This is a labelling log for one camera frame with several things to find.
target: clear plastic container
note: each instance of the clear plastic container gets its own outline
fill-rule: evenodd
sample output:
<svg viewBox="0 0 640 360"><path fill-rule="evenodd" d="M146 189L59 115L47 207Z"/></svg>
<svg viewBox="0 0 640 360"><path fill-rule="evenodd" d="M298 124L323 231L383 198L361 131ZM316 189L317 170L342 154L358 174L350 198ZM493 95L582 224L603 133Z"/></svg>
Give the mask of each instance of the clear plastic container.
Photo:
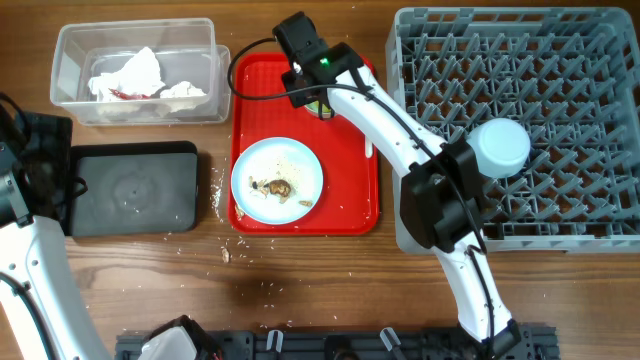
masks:
<svg viewBox="0 0 640 360"><path fill-rule="evenodd" d="M99 102L89 79L113 73L145 46L160 63L162 81L170 88L189 81L204 96ZM225 81L230 53L216 46L209 19L142 20L70 24L60 30L51 73L51 102L84 125L220 123L231 99ZM172 112L178 105L190 109Z"/></svg>

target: black tray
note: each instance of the black tray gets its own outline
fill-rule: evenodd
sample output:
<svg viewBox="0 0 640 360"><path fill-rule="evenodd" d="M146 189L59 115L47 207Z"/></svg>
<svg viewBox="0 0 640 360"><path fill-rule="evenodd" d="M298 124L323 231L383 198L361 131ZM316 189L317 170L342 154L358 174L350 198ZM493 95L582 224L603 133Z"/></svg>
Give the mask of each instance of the black tray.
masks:
<svg viewBox="0 0 640 360"><path fill-rule="evenodd" d="M196 222L198 154L188 141L74 146L66 235L180 232Z"/></svg>

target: crumpled paper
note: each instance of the crumpled paper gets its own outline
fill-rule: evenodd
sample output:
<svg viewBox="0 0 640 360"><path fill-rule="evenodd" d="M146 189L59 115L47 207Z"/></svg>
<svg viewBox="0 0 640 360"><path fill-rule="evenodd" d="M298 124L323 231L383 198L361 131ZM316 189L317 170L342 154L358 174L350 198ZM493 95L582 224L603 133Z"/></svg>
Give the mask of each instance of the crumpled paper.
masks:
<svg viewBox="0 0 640 360"><path fill-rule="evenodd" d="M177 85L173 86L168 90L163 90L160 92L161 99L170 99L170 98L190 98L196 96L204 96L206 95L204 91L198 89L193 86L188 81L181 81ZM176 112L180 110L191 110L196 106L200 105L203 102L202 99L191 99L185 101L171 101L168 102L167 105L169 107L169 112Z"/></svg>
<svg viewBox="0 0 640 360"><path fill-rule="evenodd" d="M119 71L89 79L89 89L99 102L125 101L113 95L111 89L127 95L151 96L164 86L158 59L148 47L140 50Z"/></svg>

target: white plate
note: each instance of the white plate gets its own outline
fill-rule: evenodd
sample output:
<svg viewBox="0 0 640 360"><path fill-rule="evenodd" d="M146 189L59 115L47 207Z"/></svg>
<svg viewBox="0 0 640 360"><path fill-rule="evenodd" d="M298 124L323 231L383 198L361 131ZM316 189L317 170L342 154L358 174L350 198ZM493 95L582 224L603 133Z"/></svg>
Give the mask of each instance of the white plate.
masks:
<svg viewBox="0 0 640 360"><path fill-rule="evenodd" d="M284 203L276 195L266 199L256 196L249 186L254 181L283 179L293 188ZM282 225L305 216L322 193L323 174L315 154L304 144L289 138L269 138L249 146L236 161L231 173L231 193L236 203L254 220L268 225ZM313 203L300 205L301 200Z"/></svg>

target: red tray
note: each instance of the red tray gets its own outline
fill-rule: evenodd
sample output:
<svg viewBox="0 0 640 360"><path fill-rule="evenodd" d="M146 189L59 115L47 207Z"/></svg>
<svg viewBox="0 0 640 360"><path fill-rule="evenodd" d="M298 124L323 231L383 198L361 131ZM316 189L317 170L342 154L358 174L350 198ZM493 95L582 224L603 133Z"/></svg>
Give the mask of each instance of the red tray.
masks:
<svg viewBox="0 0 640 360"><path fill-rule="evenodd" d="M289 70L283 54L255 53L240 61L236 87L247 95L285 91L280 75ZM316 154L324 172L324 188L318 203L302 219L286 225L265 225L244 216L237 219L235 199L229 187L231 225L254 235L358 235L376 224L378 154L365 156L365 137L341 116L322 121L304 107L294 109L288 98L249 101L235 98L231 169L240 154L262 139L282 136L300 141Z"/></svg>

